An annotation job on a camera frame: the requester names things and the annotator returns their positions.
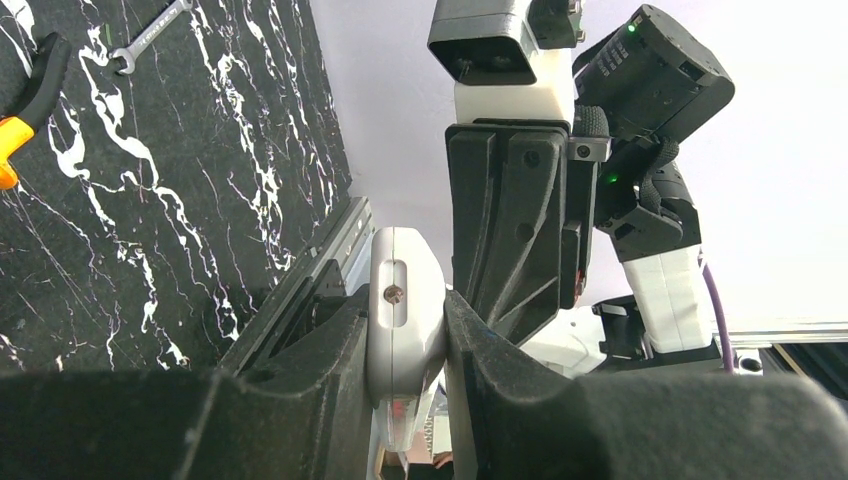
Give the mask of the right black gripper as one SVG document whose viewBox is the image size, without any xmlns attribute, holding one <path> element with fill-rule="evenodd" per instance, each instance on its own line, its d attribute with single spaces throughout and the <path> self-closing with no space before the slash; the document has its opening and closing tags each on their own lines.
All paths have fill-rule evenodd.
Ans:
<svg viewBox="0 0 848 480">
<path fill-rule="evenodd" d="M 586 105 L 575 107 L 570 135 L 557 122 L 454 124 L 445 132 L 453 287 L 513 344 L 550 322 L 559 300 L 571 309 L 585 290 L 610 145 L 603 109 Z"/>
</svg>

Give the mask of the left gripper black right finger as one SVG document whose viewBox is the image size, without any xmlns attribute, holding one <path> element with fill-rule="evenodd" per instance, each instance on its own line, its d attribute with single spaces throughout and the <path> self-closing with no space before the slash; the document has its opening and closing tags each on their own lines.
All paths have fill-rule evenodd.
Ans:
<svg viewBox="0 0 848 480">
<path fill-rule="evenodd" d="M 843 479 L 847 416 L 795 375 L 555 373 L 444 301 L 459 479 Z"/>
</svg>

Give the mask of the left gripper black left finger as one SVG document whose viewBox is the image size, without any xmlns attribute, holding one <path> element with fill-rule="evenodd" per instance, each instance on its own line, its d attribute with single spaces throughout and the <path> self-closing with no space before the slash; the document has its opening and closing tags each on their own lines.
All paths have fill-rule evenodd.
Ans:
<svg viewBox="0 0 848 480">
<path fill-rule="evenodd" d="M 88 371 L 1 379 L 5 479 L 362 479 L 368 290 L 242 376 Z"/>
</svg>

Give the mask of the white remote control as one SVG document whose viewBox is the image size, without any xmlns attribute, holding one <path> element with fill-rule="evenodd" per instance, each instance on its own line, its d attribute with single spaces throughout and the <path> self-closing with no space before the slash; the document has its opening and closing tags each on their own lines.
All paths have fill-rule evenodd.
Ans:
<svg viewBox="0 0 848 480">
<path fill-rule="evenodd" d="M 366 386 L 378 436 L 389 451 L 409 450 L 429 415 L 446 360 L 446 292 L 439 261 L 418 230 L 376 231 Z"/>
</svg>

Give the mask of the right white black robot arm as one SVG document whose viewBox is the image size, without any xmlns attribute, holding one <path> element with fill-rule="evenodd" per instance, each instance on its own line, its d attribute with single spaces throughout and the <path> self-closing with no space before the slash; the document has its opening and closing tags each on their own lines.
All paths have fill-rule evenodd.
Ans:
<svg viewBox="0 0 848 480">
<path fill-rule="evenodd" d="M 609 237 L 631 288 L 595 306 L 601 368 L 734 357 L 701 260 L 681 143 L 733 98 L 715 55 L 644 4 L 581 54 L 579 1 L 440 1 L 428 47 L 454 81 L 445 133 L 453 284 L 520 345 L 587 283 Z"/>
</svg>

